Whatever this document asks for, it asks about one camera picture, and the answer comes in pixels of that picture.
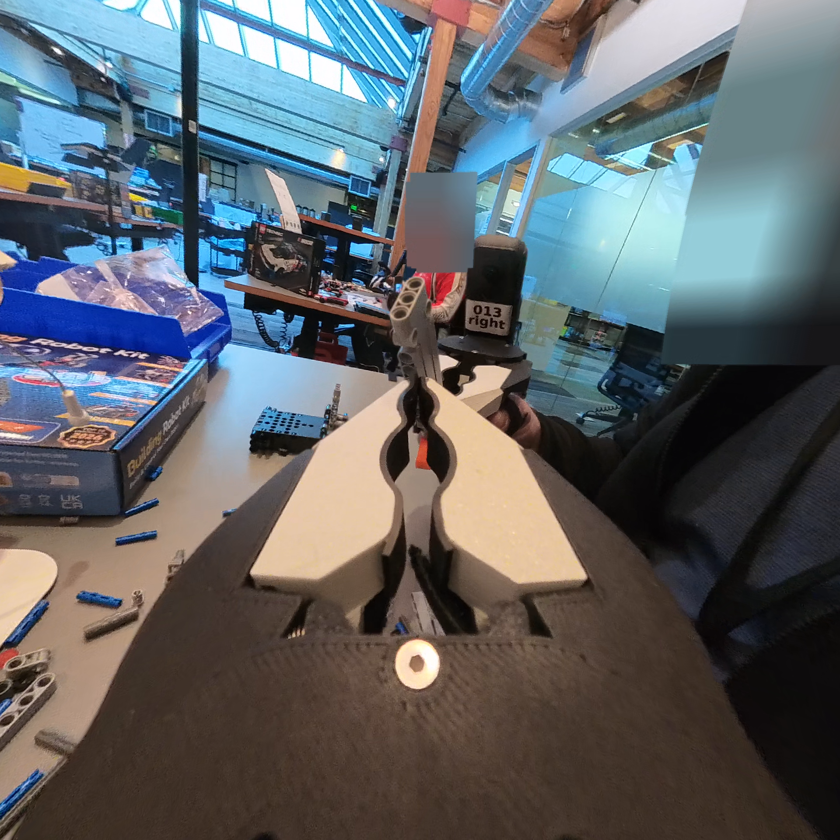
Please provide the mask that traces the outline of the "black car set box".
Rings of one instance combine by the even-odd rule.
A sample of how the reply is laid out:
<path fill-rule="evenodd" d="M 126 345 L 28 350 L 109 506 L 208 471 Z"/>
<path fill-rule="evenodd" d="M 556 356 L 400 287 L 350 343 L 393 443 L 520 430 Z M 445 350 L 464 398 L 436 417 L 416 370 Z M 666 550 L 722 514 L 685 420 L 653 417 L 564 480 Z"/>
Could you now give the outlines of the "black car set box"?
<path fill-rule="evenodd" d="M 326 249 L 321 238 L 257 221 L 250 226 L 246 244 L 251 277 L 305 297 L 319 292 Z"/>

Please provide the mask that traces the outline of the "silver ventilation duct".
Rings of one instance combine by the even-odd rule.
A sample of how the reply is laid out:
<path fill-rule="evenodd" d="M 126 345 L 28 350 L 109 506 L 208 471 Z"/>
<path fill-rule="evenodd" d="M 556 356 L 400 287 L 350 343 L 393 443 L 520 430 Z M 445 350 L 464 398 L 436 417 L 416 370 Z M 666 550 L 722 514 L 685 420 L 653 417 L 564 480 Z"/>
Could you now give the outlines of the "silver ventilation duct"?
<path fill-rule="evenodd" d="M 531 120 L 538 113 L 541 93 L 524 88 L 501 91 L 491 82 L 551 4 L 551 1 L 511 1 L 472 56 L 460 78 L 459 90 L 479 116 L 508 123 L 514 119 Z"/>

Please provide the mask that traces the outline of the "black perforated block assembly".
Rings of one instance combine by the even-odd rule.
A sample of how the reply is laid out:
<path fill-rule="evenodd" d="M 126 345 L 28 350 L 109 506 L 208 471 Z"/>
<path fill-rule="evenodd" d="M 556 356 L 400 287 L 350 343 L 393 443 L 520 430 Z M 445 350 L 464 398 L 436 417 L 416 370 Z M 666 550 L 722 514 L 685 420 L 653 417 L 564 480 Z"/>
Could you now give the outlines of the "black perforated block assembly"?
<path fill-rule="evenodd" d="M 341 385 L 333 389 L 331 403 L 322 417 L 282 412 L 267 406 L 259 415 L 249 437 L 249 451 L 255 455 L 298 455 L 310 449 L 343 425 L 347 414 L 340 412 Z"/>

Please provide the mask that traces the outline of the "wooden support post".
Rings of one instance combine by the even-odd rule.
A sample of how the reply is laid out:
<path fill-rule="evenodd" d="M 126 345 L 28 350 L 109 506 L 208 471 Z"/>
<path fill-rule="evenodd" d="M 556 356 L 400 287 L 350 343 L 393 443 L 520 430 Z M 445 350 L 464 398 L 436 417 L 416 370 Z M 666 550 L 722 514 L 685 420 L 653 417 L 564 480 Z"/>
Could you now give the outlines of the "wooden support post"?
<path fill-rule="evenodd" d="M 390 268 L 395 268 L 405 249 L 407 187 L 413 174 L 425 172 L 431 152 L 440 102 L 443 97 L 448 65 L 451 60 L 457 27 L 445 18 L 434 17 L 432 46 L 428 59 L 413 141 L 406 168 L 406 179 L 396 219 Z"/>

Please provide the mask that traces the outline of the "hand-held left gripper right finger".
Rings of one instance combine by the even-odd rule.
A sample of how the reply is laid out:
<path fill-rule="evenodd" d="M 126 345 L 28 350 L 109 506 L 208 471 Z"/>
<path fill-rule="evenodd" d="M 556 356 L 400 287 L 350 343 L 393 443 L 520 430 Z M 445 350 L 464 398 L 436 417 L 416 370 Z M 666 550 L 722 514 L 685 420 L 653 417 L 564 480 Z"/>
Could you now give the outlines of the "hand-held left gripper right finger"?
<path fill-rule="evenodd" d="M 534 453 L 433 380 L 422 381 L 422 426 L 438 479 L 422 589 L 445 632 L 473 634 L 477 610 L 586 585 Z"/>

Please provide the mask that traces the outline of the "person's right forearm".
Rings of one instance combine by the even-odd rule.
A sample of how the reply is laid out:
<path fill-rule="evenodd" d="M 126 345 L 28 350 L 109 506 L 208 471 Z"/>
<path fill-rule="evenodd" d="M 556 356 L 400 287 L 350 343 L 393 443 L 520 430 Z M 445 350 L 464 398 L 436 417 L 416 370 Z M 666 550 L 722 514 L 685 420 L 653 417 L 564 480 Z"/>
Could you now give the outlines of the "person's right forearm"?
<path fill-rule="evenodd" d="M 594 437 L 560 417 L 535 412 L 539 431 L 533 448 L 586 499 L 608 508 L 650 490 L 663 447 L 663 434 L 655 428 L 667 414 L 651 406 L 612 437 Z"/>

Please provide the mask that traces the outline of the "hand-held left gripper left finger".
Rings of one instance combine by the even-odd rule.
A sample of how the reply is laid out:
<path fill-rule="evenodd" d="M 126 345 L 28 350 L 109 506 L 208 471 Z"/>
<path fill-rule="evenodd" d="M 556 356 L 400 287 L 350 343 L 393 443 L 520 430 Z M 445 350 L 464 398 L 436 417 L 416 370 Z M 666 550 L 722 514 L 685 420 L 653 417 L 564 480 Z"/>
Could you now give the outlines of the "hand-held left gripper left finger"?
<path fill-rule="evenodd" d="M 408 555 L 396 479 L 413 420 L 403 381 L 311 451 L 249 570 L 255 589 L 336 606 L 365 634 L 392 632 Z"/>

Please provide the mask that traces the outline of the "blue robot kit box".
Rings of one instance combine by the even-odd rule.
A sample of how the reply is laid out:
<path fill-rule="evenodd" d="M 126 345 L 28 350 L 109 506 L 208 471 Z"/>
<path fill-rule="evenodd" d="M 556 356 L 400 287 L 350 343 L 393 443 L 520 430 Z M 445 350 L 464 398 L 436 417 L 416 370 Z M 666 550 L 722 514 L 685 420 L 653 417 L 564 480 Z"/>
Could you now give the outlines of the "blue robot kit box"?
<path fill-rule="evenodd" d="M 129 509 L 207 382 L 204 360 L 2 334 L 2 516 Z"/>

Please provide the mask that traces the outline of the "wooden edged desk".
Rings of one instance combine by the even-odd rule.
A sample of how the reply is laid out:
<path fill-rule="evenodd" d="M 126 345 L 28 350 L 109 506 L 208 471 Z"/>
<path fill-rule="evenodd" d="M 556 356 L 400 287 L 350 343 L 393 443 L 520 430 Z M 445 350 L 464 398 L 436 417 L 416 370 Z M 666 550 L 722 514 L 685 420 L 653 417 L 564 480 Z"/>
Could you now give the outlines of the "wooden edged desk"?
<path fill-rule="evenodd" d="M 388 317 L 389 312 L 386 310 L 371 314 L 355 310 L 354 305 L 342 307 L 333 303 L 325 303 L 315 297 L 302 296 L 296 292 L 272 286 L 250 275 L 226 278 L 224 280 L 224 286 L 227 289 L 242 291 L 252 297 L 274 301 L 278 309 L 295 307 L 311 312 L 318 312 L 325 318 L 339 319 L 341 322 L 364 322 L 382 329 L 389 329 L 392 326 L 391 320 Z"/>
<path fill-rule="evenodd" d="M 83 201 L 74 197 L 66 196 L 42 196 L 38 194 L 25 193 L 1 187 L 1 200 L 5 203 L 28 204 L 38 207 L 49 207 L 62 211 L 78 211 L 102 217 L 109 220 L 109 210 L 105 205 Z M 128 225 L 140 228 L 153 228 L 159 230 L 181 231 L 182 227 L 172 223 L 166 223 L 157 218 L 124 217 L 117 211 L 112 212 L 112 221 L 120 225 Z"/>

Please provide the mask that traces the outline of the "white book stand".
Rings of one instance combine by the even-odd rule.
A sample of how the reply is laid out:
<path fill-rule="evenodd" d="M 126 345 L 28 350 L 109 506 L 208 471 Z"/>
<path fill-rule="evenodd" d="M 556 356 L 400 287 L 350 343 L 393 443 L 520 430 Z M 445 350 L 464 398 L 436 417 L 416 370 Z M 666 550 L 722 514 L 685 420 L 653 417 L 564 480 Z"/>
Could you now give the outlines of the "white book stand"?
<path fill-rule="evenodd" d="M 81 407 L 75 392 L 57 373 L 44 366 L 36 366 L 35 369 L 48 375 L 59 387 L 71 426 L 84 425 L 90 421 L 90 416 Z M 56 577 L 56 562 L 45 553 L 27 549 L 1 550 L 2 645 L 5 645 L 5 639 L 49 591 Z"/>

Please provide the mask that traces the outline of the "person's right hand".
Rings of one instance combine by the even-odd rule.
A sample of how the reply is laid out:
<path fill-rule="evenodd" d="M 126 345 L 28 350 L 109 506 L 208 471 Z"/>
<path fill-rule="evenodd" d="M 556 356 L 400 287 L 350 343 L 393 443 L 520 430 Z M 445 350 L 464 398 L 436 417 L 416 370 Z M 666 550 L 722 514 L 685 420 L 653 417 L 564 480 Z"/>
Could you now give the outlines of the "person's right hand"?
<path fill-rule="evenodd" d="M 542 427 L 532 407 L 518 394 L 509 394 L 500 407 L 488 416 L 488 422 L 513 439 L 522 448 L 539 448 Z"/>

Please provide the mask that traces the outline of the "blue plastic bin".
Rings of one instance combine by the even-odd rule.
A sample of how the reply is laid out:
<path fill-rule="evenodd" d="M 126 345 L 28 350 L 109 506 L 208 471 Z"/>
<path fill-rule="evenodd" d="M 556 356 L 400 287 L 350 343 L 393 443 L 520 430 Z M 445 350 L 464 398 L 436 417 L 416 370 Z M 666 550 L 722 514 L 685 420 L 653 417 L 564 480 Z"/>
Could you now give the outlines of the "blue plastic bin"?
<path fill-rule="evenodd" d="M 23 259 L 3 271 L 1 332 L 207 361 L 215 360 L 232 339 L 226 299 L 212 291 L 205 291 L 204 295 L 220 308 L 220 317 L 189 335 L 184 335 L 171 317 L 107 308 L 36 292 L 37 285 L 53 272 L 75 266 L 52 258 Z"/>

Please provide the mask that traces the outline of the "clear plastic bag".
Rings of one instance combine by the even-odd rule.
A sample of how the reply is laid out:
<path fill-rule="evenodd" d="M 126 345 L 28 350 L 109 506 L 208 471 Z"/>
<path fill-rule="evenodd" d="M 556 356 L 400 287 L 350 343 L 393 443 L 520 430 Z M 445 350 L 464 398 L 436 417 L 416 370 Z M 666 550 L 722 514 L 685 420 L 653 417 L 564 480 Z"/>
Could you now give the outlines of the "clear plastic bag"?
<path fill-rule="evenodd" d="M 184 335 L 223 311 L 189 281 L 167 247 L 148 248 L 75 266 L 38 283 L 36 293 L 176 319 Z"/>

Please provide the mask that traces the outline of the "black steel column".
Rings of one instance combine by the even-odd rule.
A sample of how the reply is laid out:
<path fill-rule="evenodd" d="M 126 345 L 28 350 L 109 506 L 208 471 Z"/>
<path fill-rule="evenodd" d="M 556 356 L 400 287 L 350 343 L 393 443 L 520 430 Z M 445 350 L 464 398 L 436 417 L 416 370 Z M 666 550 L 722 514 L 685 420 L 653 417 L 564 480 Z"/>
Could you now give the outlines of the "black steel column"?
<path fill-rule="evenodd" d="M 182 233 L 184 271 L 193 285 L 199 276 L 199 175 L 198 150 L 198 1 L 181 1 L 182 81 Z"/>

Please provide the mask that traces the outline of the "light grey three-hole beam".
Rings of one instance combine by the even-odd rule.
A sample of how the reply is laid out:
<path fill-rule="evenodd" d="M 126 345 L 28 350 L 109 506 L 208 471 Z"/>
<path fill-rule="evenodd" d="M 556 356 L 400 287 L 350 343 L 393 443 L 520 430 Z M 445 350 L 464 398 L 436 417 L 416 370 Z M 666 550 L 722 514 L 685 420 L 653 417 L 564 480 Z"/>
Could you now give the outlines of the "light grey three-hole beam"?
<path fill-rule="evenodd" d="M 442 383 L 438 338 L 424 280 L 413 276 L 402 284 L 391 309 L 397 361 L 415 396 L 426 380 Z"/>

